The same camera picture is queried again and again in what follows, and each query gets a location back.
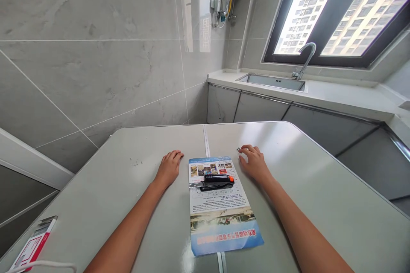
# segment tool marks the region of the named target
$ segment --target flyer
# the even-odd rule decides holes
[[[230,189],[202,192],[190,188],[191,248],[195,256],[240,250],[264,244],[230,157],[189,160],[189,183],[200,183],[207,174],[227,174]]]

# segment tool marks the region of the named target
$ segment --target chrome faucet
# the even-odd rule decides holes
[[[312,59],[313,55],[316,52],[316,44],[315,43],[307,43],[306,45],[304,45],[299,52],[302,52],[306,47],[312,47],[312,50],[310,52],[310,55],[306,61],[306,63],[303,65],[302,69],[300,70],[300,72],[297,72],[296,70],[292,73],[292,77],[295,77],[296,80],[300,80],[303,76],[303,74],[305,73],[306,67],[309,64],[310,60]]]

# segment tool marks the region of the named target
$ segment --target gray table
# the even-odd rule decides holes
[[[273,175],[354,271],[410,270],[410,220],[287,122],[117,131],[41,214],[59,218],[40,259],[74,262],[82,272],[152,181],[162,156],[178,148],[185,153],[180,174],[155,210],[133,272],[222,269],[216,254],[194,257],[190,249],[188,159],[207,154],[232,157],[265,240],[226,252],[227,271],[298,272],[274,209],[240,169],[236,148],[247,143],[259,146]],[[9,269],[26,238],[0,262],[0,272]]]

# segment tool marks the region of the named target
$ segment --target kitchen counter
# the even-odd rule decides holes
[[[220,70],[209,74],[208,82],[383,121],[407,147],[410,147],[410,112],[398,108],[378,87],[360,87],[302,78],[303,81],[306,81],[306,90],[300,92],[237,81],[248,73],[227,73]]]

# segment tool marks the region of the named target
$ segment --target sink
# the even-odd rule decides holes
[[[267,75],[259,75],[255,73],[249,73],[246,76],[238,79],[237,81],[268,85],[271,87],[280,87],[287,90],[296,90],[300,92],[305,91],[305,81],[287,79],[287,78],[277,78]]]

